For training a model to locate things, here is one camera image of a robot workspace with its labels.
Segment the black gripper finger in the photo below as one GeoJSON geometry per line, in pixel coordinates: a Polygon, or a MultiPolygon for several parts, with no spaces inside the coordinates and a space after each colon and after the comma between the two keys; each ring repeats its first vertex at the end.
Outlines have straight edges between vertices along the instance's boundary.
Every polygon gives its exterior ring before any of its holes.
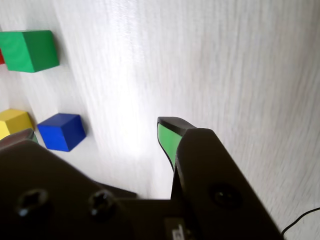
{"type": "Polygon", "coordinates": [[[3,240],[131,240],[111,191],[34,141],[26,129],[0,142],[3,240]]]}
{"type": "Polygon", "coordinates": [[[200,240],[280,240],[282,235],[215,132],[179,117],[157,119],[200,240]]]}

